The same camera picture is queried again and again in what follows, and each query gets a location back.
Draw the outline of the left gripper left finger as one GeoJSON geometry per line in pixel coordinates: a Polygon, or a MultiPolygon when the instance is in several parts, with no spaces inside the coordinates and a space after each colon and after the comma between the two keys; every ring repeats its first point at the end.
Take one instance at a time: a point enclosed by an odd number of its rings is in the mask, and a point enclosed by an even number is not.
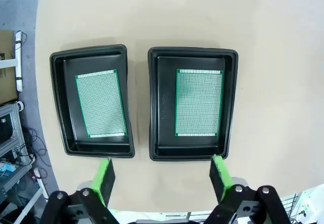
{"type": "Polygon", "coordinates": [[[44,209],[44,223],[78,223],[87,218],[91,223],[118,223],[107,208],[114,181],[112,160],[102,160],[89,187],[72,195],[55,191],[49,196],[44,209]]]}

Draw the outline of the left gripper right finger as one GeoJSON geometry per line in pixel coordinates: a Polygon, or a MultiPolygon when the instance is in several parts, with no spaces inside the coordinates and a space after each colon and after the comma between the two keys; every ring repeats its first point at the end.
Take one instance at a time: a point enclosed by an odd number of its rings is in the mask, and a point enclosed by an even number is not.
{"type": "Polygon", "coordinates": [[[252,223],[290,223],[274,187],[265,185],[252,190],[235,184],[221,156],[211,158],[209,176],[218,205],[205,223],[234,223],[243,217],[249,218],[252,223]]]}

